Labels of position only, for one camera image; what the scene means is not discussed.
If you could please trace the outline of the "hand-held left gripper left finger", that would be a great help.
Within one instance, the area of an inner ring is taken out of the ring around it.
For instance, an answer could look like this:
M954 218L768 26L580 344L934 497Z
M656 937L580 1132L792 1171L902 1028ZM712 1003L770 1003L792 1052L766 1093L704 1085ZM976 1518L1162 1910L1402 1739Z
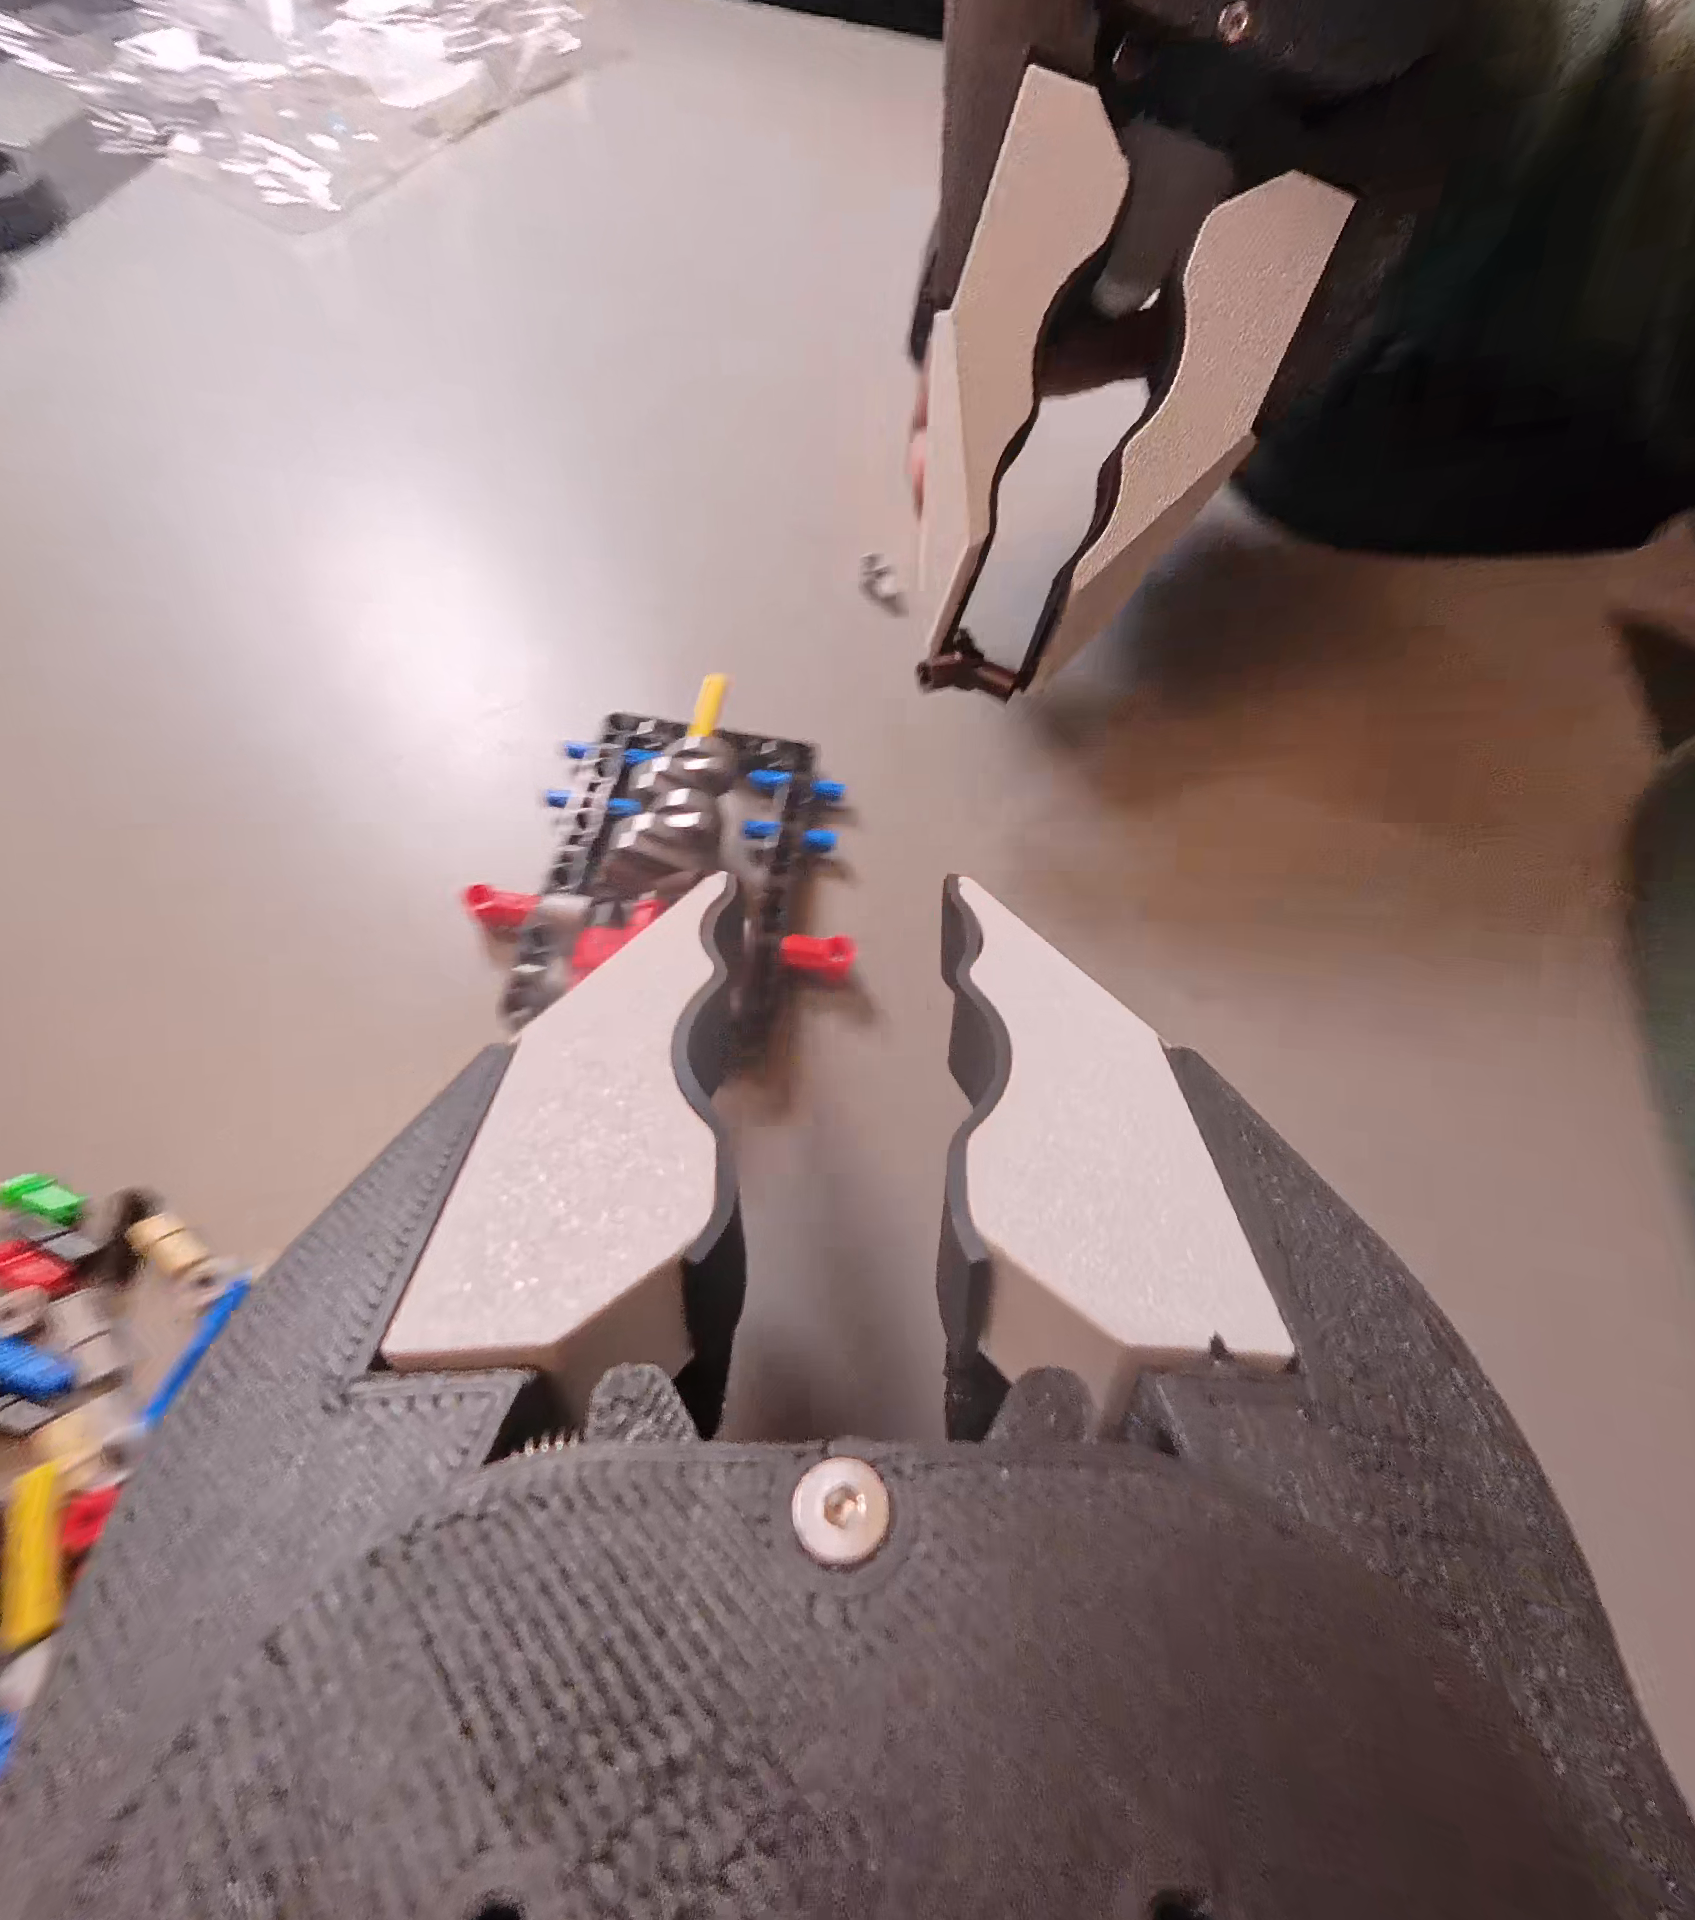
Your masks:
M746 1298L716 1092L746 902L700 880L528 1021L380 1337L396 1373L526 1370L582 1416L622 1364L720 1427Z

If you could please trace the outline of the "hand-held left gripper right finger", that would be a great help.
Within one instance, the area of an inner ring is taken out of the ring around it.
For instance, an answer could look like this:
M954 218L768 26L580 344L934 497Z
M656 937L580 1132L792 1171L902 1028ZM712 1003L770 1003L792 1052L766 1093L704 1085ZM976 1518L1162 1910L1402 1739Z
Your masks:
M1160 1034L972 876L948 876L950 1144L938 1255L950 1435L1060 1370L1092 1433L1144 1376L1278 1377L1298 1345Z

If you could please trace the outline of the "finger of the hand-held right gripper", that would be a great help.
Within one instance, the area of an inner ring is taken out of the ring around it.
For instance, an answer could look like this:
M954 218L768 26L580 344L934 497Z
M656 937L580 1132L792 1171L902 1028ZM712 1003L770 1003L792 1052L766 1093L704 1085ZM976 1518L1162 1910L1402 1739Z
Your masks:
M1302 172L1222 202L1182 279L1180 358L1102 468L1104 499L1052 579L1024 660L1028 689L1096 639L1256 443L1256 421L1356 202Z
M962 628L996 536L1004 469L1038 415L1044 336L1102 255L1128 186L1130 166L1100 90L1028 65L956 295L930 338L916 584L926 649Z

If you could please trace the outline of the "black lego frame assembly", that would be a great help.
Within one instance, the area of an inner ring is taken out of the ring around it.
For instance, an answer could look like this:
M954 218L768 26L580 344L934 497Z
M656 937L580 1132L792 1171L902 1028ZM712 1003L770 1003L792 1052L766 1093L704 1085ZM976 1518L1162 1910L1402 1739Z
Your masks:
M814 876L840 849L852 796L816 744L726 718L730 677L708 673L692 712L610 713L564 741L542 792L554 852L536 889L466 885L462 903L506 960L500 1021L514 1036L628 947L706 880L736 883L728 1003L738 1060L768 1056L790 991L852 975L858 945L808 930Z

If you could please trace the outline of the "dark brown lego connector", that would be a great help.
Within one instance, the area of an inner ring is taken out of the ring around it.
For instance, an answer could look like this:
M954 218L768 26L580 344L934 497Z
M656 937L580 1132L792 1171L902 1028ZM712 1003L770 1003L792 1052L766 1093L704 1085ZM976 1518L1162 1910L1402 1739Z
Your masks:
M936 639L916 664L914 677L924 692L978 692L1000 704L1024 689L1022 671L990 660L966 628Z

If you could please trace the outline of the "pile of small lego pins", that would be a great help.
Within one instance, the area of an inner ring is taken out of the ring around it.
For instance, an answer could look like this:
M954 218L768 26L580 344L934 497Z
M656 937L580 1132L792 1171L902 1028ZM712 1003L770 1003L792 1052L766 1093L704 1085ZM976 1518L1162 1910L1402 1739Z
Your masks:
M144 1188L0 1181L0 1777L146 1443L266 1271Z

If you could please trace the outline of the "person's right forearm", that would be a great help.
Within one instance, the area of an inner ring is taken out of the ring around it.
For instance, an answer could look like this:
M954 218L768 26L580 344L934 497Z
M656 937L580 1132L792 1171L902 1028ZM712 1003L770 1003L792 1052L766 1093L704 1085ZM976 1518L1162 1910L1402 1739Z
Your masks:
M1695 3L1468 3L1434 204L1236 486L1318 545L1624 552L1695 516Z

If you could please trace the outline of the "person's right hand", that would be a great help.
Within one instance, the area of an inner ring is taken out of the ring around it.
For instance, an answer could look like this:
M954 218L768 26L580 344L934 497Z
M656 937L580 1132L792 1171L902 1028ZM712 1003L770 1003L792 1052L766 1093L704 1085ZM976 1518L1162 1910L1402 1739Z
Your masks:
M926 434L930 419L930 334L938 308L920 295L908 329L916 366L916 393L908 421L908 487L914 513L922 513L926 483ZM1106 315L1092 306L1060 325L1042 360L1036 384L1042 393L1068 395L1146 377L1168 352L1174 314L1164 293L1124 315Z

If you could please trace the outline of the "empty clear plastic bag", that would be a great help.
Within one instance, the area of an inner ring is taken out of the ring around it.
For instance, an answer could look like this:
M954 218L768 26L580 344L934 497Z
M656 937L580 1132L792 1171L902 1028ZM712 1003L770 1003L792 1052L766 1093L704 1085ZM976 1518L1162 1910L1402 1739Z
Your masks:
M600 54L588 2L0 2L0 55L292 229L336 222Z

